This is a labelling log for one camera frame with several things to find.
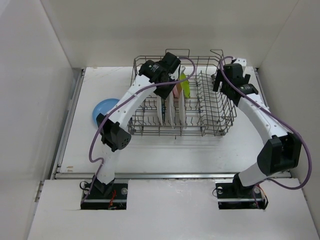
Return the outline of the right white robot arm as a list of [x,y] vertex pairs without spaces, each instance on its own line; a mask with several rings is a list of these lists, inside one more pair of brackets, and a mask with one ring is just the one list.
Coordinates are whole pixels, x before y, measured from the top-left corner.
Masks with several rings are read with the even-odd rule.
[[247,116],[263,142],[256,162],[233,178],[231,190],[237,197],[250,193],[267,177],[297,167],[302,148],[298,135],[271,117],[249,80],[239,63],[230,63],[217,70],[213,85],[213,91],[223,93]]

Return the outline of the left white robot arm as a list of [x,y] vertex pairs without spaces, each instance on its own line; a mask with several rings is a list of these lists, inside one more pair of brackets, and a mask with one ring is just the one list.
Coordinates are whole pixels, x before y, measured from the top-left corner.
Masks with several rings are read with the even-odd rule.
[[167,52],[159,61],[147,60],[141,65],[131,87],[115,107],[107,112],[108,119],[101,128],[101,142],[105,162],[93,182],[94,192],[100,198],[111,195],[118,164],[118,151],[124,149],[131,140],[127,132],[130,118],[143,101],[151,94],[166,99],[172,92],[173,82],[179,77],[181,60]]

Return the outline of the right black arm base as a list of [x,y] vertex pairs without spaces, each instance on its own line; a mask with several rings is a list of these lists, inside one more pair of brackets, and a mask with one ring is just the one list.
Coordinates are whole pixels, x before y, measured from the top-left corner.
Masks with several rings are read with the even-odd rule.
[[260,186],[237,193],[231,182],[218,181],[212,194],[217,198],[219,210],[265,210],[269,205],[268,197]]

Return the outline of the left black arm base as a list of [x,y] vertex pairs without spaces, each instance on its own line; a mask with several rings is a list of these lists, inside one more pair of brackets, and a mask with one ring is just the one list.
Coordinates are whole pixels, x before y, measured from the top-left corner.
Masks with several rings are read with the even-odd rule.
[[93,187],[89,196],[84,200],[91,184],[81,181],[79,184],[82,190],[80,201],[81,210],[126,210],[128,196],[128,182],[114,183],[111,192],[103,196],[96,187]]

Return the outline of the blue plastic plate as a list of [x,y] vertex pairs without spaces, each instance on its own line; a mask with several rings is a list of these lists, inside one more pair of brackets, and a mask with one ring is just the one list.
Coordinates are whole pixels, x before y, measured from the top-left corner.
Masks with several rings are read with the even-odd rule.
[[92,111],[92,120],[95,126],[98,126],[97,117],[99,114],[105,115],[108,111],[110,111],[117,103],[119,99],[117,98],[107,98],[99,102]]

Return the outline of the grey wire dish rack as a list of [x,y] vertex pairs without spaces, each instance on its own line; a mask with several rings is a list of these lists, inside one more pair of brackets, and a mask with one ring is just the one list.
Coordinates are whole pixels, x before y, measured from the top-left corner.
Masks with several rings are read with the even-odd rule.
[[135,111],[128,122],[128,131],[140,136],[224,136],[233,126],[237,116],[234,104],[222,93],[213,91],[212,75],[217,73],[224,52],[212,49],[210,55],[192,56],[187,49],[170,49],[176,56],[192,59],[182,60],[184,74],[189,78],[190,98],[185,98],[186,128],[180,123],[179,98],[174,98],[174,129],[168,120],[168,98],[165,100],[165,120],[159,124],[157,95],[151,93]]

